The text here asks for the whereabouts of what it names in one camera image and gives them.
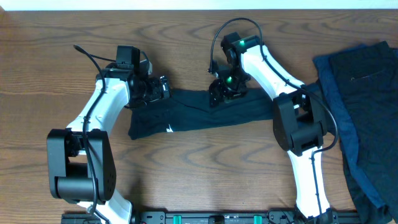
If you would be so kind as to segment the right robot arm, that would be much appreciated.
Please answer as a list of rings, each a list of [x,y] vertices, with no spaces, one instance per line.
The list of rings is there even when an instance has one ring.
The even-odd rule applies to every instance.
[[[328,108],[315,84],[305,85],[272,57],[257,35],[242,38],[233,32],[223,37],[221,49],[228,64],[212,60],[209,86],[212,108],[242,98],[246,82],[255,79],[273,104],[273,133],[292,163],[297,199],[295,223],[334,223],[322,176],[323,137],[328,132]]]

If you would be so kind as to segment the dark teal t-shirt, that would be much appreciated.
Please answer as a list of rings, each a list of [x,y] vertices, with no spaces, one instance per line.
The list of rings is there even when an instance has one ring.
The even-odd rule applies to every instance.
[[[272,100],[262,89],[252,88],[246,96],[210,107],[207,91],[172,91],[166,100],[132,110],[128,135],[132,140],[157,133],[217,128],[273,118]]]

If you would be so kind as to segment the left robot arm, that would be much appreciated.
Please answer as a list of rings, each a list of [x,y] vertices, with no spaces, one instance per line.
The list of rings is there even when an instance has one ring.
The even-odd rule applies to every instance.
[[[62,223],[140,223],[132,202],[116,190],[116,166],[109,142],[125,109],[170,97],[166,77],[153,77],[145,52],[117,47],[116,58],[98,69],[95,90],[81,113],[47,136],[50,193],[85,213],[65,213]]]

